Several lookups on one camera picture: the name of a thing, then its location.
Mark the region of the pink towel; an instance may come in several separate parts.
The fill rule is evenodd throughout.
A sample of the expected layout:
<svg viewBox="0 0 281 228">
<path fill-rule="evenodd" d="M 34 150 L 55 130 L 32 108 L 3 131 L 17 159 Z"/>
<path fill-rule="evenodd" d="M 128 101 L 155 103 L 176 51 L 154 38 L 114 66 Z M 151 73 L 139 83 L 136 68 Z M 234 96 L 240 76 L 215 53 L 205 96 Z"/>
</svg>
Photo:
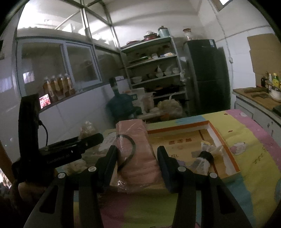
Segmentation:
<svg viewBox="0 0 281 228">
<path fill-rule="evenodd" d="M 159 163 L 149 142 L 143 120 L 118 122 L 115 146 L 119 154 L 114 182 L 119 192 L 135 193 L 165 189 Z"/>
</svg>

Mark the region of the packaged white black item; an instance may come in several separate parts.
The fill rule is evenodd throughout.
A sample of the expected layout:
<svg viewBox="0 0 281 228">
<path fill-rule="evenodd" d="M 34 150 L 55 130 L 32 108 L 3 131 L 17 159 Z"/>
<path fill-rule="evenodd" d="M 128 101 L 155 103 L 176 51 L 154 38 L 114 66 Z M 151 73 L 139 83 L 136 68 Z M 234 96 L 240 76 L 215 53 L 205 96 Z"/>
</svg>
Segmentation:
<svg viewBox="0 0 281 228">
<path fill-rule="evenodd" d="M 201 141 L 201 151 L 189 167 L 196 174 L 207 175 L 211 165 L 214 165 L 214 159 L 222 155 L 222 145 L 216 147 L 207 141 Z"/>
</svg>

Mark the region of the amber drink bottle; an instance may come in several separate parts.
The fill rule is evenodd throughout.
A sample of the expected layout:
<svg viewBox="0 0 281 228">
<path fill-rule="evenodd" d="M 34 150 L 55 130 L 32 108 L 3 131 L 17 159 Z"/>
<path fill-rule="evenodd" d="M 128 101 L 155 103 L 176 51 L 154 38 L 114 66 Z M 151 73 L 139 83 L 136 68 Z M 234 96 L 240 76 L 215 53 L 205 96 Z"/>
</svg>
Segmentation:
<svg viewBox="0 0 281 228">
<path fill-rule="evenodd" d="M 52 103 L 56 102 L 56 96 L 54 94 L 54 91 L 52 90 L 51 83 L 48 77 L 44 77 L 43 90 L 45 94 L 49 95 L 50 101 Z"/>
<path fill-rule="evenodd" d="M 59 88 L 60 88 L 60 93 L 64 97 L 68 97 L 69 96 L 69 89 L 68 89 L 66 78 L 62 74 L 59 74 L 57 76 L 57 80 L 58 80 L 58 85 L 59 85 Z"/>
<path fill-rule="evenodd" d="M 54 75 L 51 77 L 51 87 L 52 87 L 57 99 L 61 100 L 63 98 L 63 93 L 60 89 L 58 80 L 57 80 L 56 76 L 54 76 Z"/>
<path fill-rule="evenodd" d="M 69 97 L 75 94 L 75 89 L 71 80 L 71 77 L 68 74 L 64 75 L 64 87 L 66 89 L 65 95 Z"/>
</svg>

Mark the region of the phone with lit screen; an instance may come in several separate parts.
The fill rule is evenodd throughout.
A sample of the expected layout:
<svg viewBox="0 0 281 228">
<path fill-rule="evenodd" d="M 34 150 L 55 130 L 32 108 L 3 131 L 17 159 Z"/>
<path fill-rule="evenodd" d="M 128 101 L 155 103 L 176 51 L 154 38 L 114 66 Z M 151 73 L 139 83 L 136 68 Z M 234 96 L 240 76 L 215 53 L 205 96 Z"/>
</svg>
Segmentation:
<svg viewBox="0 0 281 228">
<path fill-rule="evenodd" d="M 41 109 L 47 107 L 48 105 L 51 105 L 51 100 L 49 98 L 48 94 L 45 94 L 44 96 L 40 97 L 40 106 Z"/>
</svg>

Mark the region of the blue water jug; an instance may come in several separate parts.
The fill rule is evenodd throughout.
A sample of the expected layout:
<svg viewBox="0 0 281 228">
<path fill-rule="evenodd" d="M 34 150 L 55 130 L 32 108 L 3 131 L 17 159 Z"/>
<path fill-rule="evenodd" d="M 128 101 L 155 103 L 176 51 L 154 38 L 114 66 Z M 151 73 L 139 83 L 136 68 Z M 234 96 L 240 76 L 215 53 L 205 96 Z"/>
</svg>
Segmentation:
<svg viewBox="0 0 281 228">
<path fill-rule="evenodd" d="M 133 99 L 128 94 L 120 94 L 115 77 L 109 79 L 114 96 L 107 106 L 113 116 L 114 122 L 125 121 L 136 118 L 136 109 Z"/>
</svg>

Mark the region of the colourful cartoon tablecloth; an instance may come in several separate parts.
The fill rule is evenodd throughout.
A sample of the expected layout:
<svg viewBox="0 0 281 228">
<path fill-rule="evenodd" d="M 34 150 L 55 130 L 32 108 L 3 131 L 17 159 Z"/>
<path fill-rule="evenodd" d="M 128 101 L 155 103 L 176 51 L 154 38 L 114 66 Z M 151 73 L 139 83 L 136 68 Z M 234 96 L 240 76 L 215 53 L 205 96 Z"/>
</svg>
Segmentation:
<svg viewBox="0 0 281 228">
<path fill-rule="evenodd" d="M 253 227 L 280 227 L 280 146 L 255 121 L 232 109 L 174 121 L 150 123 L 149 130 L 210 121 L 234 155 L 240 173 L 227 187 Z M 177 195 L 153 190 L 140 195 L 110 193 L 102 204 L 105 227 L 166 227 Z"/>
</svg>

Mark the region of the orange rimmed cardboard tray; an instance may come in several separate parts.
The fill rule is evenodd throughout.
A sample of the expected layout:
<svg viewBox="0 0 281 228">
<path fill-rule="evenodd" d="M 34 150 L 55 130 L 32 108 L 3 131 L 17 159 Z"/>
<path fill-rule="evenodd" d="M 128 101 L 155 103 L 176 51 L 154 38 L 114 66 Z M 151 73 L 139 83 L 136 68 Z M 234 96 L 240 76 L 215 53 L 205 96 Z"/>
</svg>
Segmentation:
<svg viewBox="0 0 281 228">
<path fill-rule="evenodd" d="M 210 121 L 148 130 L 148 136 L 154 153 L 157 153 L 159 146 L 164 146 L 169 157 L 175 158 L 180 165 L 189 169 L 201 151 L 201 141 L 207 141 L 216 147 L 222 145 L 223 155 L 214 159 L 209 173 L 214 172 L 223 181 L 229 182 L 240 172 L 226 142 Z"/>
</svg>

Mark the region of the sliding glass window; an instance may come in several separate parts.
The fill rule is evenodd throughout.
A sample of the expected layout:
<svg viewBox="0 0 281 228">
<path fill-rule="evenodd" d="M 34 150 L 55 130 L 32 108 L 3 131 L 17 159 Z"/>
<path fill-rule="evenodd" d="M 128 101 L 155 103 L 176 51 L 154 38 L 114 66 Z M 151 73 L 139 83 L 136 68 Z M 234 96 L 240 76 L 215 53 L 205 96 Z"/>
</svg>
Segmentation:
<svg viewBox="0 0 281 228">
<path fill-rule="evenodd" d="M 95 48 L 91 44 L 50 38 L 19 38 L 16 51 L 21 96 L 39 94 L 44 77 L 68 74 L 75 93 L 103 83 Z"/>
</svg>

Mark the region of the white plastic bag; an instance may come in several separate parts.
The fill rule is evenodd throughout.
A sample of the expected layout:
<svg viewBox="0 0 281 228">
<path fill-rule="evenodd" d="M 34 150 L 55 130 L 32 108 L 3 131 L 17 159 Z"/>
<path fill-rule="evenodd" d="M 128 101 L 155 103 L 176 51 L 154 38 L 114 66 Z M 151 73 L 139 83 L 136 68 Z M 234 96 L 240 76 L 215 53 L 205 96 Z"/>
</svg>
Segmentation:
<svg viewBox="0 0 281 228">
<path fill-rule="evenodd" d="M 181 104 L 173 99 L 172 95 L 168 99 L 160 101 L 157 107 L 163 112 L 169 119 L 178 119 L 183 117 L 183 108 Z"/>
</svg>

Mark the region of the metal shelving unit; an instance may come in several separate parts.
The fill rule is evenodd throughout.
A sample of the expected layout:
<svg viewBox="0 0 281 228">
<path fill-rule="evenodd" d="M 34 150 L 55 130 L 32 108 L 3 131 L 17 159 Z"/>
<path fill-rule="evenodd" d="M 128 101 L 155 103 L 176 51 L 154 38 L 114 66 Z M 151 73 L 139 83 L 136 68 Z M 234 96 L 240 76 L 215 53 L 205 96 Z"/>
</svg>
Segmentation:
<svg viewBox="0 0 281 228">
<path fill-rule="evenodd" d="M 184 71 L 173 37 L 133 42 L 120 52 L 131 88 L 152 93 L 155 104 L 172 98 L 187 107 Z"/>
</svg>

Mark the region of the wooden kitchen counter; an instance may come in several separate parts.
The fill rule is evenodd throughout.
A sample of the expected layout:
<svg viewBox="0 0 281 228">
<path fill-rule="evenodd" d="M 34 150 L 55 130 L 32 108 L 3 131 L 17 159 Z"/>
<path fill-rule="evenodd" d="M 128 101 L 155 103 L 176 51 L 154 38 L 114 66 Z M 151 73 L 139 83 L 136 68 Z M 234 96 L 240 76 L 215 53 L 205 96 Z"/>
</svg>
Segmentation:
<svg viewBox="0 0 281 228">
<path fill-rule="evenodd" d="M 233 89 L 232 93 L 236 96 L 236 100 L 239 99 L 254 106 L 271 118 L 276 117 L 280 119 L 280 114 L 273 110 L 276 106 L 279 106 L 280 103 L 274 101 L 266 92 L 246 93 L 245 90 L 247 89 L 253 89 L 253 87 Z"/>
</svg>

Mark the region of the black refrigerator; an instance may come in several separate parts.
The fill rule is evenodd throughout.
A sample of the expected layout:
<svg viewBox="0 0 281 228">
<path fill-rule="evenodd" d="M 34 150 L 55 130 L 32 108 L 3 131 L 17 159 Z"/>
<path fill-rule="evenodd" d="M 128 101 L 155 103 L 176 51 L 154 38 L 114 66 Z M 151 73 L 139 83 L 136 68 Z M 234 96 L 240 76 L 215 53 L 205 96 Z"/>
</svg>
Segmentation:
<svg viewBox="0 0 281 228">
<path fill-rule="evenodd" d="M 230 81 L 223 48 L 213 39 L 186 41 L 183 45 L 192 77 L 195 110 L 199 115 L 230 108 Z"/>
</svg>

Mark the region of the white bowl on counter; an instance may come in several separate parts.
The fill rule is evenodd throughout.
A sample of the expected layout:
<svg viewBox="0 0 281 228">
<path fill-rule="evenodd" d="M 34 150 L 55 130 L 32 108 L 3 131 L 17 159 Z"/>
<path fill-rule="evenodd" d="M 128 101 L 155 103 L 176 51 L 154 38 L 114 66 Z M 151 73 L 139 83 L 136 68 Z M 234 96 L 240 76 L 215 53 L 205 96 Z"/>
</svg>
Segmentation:
<svg viewBox="0 0 281 228">
<path fill-rule="evenodd" d="M 281 102 L 281 92 L 280 92 L 279 88 L 272 87 L 271 91 L 270 91 L 270 96 L 276 102 L 279 102 L 279 103 Z"/>
</svg>

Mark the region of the teal pot on shelf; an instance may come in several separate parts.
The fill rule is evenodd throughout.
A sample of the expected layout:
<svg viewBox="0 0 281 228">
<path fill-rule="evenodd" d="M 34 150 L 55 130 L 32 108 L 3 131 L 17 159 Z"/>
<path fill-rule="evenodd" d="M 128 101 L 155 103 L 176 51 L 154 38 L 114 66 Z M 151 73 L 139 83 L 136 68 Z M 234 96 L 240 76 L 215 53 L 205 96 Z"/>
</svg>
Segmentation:
<svg viewBox="0 0 281 228">
<path fill-rule="evenodd" d="M 165 38 L 165 37 L 170 37 L 170 33 L 169 33 L 169 29 L 164 27 L 164 26 L 161 26 L 158 28 L 158 34 L 161 38 Z"/>
</svg>

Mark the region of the glass jar on fridge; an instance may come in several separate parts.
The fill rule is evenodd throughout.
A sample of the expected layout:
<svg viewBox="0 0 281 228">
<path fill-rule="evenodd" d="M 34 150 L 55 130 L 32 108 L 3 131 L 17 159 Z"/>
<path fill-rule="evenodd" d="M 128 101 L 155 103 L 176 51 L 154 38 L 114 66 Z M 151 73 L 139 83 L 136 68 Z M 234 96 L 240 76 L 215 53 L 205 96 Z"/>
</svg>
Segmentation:
<svg viewBox="0 0 281 228">
<path fill-rule="evenodd" d="M 183 33 L 184 33 L 187 41 L 194 40 L 194 35 L 193 35 L 192 30 L 190 28 L 185 28 L 183 30 Z"/>
</svg>

